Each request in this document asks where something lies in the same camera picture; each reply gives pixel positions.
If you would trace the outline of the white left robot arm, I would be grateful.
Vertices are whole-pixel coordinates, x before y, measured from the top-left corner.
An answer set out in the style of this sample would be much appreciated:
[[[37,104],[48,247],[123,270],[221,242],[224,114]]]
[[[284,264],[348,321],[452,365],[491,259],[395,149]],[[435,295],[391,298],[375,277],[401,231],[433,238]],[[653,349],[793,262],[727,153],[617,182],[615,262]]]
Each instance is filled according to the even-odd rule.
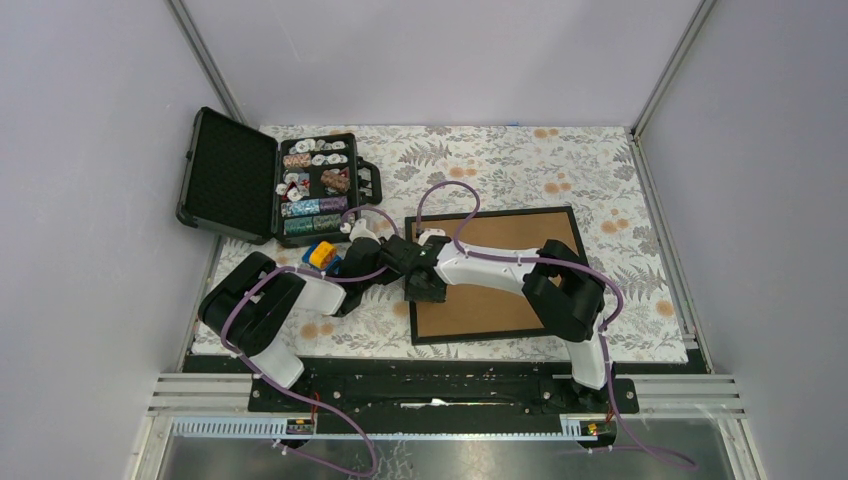
[[[351,244],[327,273],[279,267],[269,256],[253,252],[205,296],[198,310],[199,320],[225,349],[246,358],[273,384],[272,398],[288,411],[304,407],[311,388],[300,377],[303,362],[277,338],[289,314],[343,317],[361,305],[371,286],[399,278],[381,259],[386,239],[370,231],[365,220],[346,224],[343,231]]]

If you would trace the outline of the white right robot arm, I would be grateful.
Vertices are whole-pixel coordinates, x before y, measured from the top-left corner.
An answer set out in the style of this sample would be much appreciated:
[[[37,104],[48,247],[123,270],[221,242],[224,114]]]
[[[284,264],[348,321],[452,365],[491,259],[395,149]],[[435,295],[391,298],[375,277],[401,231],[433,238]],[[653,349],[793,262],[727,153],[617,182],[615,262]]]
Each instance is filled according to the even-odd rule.
[[[597,328],[605,282],[567,245],[548,240],[538,249],[509,250],[467,244],[426,232],[417,241],[384,241],[380,260],[404,281],[405,298],[443,303],[450,286],[470,285],[523,297],[550,335],[565,342],[573,396],[597,412],[613,398]]]

